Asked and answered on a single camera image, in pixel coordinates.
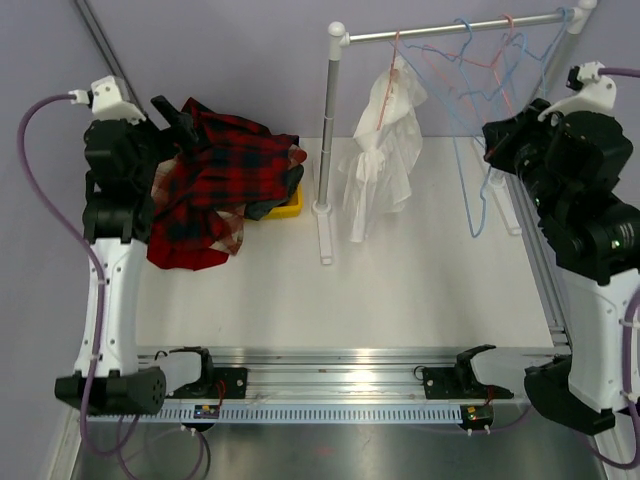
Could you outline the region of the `red beige checked skirt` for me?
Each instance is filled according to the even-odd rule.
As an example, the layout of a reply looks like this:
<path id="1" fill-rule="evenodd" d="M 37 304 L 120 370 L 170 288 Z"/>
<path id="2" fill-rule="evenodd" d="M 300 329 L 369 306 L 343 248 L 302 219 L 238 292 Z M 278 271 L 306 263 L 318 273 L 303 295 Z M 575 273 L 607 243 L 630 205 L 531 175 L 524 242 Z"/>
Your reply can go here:
<path id="1" fill-rule="evenodd" d="M 230 163 L 221 153 L 207 149 L 158 166 L 147 252 L 154 265 L 188 270 L 221 265 L 240 250 L 246 220 L 262 220 L 295 197 L 307 157 L 296 144 L 279 152 L 246 152 Z"/>

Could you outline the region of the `solid red skirt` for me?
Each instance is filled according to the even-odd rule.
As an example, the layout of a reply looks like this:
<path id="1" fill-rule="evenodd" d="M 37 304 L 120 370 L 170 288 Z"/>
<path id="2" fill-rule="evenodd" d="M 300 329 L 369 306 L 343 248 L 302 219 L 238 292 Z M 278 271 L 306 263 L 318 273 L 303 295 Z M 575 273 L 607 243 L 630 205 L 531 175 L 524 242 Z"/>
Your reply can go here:
<path id="1" fill-rule="evenodd" d="M 221 265 L 232 254 L 233 227 L 220 211 L 234 193 L 228 169 L 214 158 L 206 123 L 211 110 L 189 98 L 182 111 L 193 117 L 199 143 L 157 167 L 147 259 L 162 269 L 197 271 Z"/>

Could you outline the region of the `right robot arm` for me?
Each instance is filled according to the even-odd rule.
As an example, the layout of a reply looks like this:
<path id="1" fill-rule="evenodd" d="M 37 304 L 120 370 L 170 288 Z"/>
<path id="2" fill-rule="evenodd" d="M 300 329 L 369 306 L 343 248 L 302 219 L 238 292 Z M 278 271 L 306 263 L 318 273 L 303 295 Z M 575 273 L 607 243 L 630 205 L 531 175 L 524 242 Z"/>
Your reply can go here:
<path id="1" fill-rule="evenodd" d="M 525 368 L 525 393 L 546 419 L 596 435 L 632 405 L 622 329 L 639 285 L 639 211 L 613 190 L 633 144 L 610 115 L 550 106 L 537 98 L 486 123 L 484 160 L 516 176 L 534 203 L 575 321 L 571 354 Z"/>

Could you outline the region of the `dark red plaid skirt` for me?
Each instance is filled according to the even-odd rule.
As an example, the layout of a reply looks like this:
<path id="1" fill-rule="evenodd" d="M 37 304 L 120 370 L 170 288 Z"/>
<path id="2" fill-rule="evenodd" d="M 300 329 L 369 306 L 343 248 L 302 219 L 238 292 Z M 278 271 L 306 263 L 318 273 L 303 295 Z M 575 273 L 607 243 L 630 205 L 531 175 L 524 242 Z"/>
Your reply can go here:
<path id="1" fill-rule="evenodd" d="M 307 153 L 296 135 L 216 113 L 194 98 L 182 110 L 193 119 L 198 142 L 156 170 L 147 258 L 161 269 L 197 271 L 236 255 L 245 222 L 293 197 Z"/>

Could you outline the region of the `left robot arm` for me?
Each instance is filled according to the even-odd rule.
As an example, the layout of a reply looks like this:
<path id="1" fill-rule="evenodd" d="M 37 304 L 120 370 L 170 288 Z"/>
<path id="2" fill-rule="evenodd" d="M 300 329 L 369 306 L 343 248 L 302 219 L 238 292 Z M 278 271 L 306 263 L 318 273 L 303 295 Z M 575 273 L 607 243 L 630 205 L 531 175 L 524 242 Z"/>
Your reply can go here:
<path id="1" fill-rule="evenodd" d="M 142 368 L 136 308 L 154 216 L 152 185 L 158 165 L 197 142 L 191 116 L 165 97 L 151 100 L 167 121 L 118 113 L 94 120 L 84 134 L 86 206 L 82 215 L 90 277 L 81 348 L 71 375 L 54 395 L 90 416 L 155 415 L 171 390 L 195 397 L 213 392 L 217 374 L 201 348 L 183 348 Z"/>

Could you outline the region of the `dark grey dotted skirt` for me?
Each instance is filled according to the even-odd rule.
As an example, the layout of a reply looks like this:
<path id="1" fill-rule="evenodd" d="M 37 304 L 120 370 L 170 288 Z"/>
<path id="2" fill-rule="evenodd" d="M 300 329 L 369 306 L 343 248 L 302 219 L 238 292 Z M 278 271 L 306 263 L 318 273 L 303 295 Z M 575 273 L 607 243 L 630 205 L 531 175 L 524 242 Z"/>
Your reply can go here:
<path id="1" fill-rule="evenodd" d="M 304 167 L 298 165 L 288 170 L 282 177 L 279 189 L 266 200 L 248 203 L 244 210 L 244 218 L 252 221 L 261 221 L 274 207 L 286 203 L 296 191 L 304 176 Z"/>

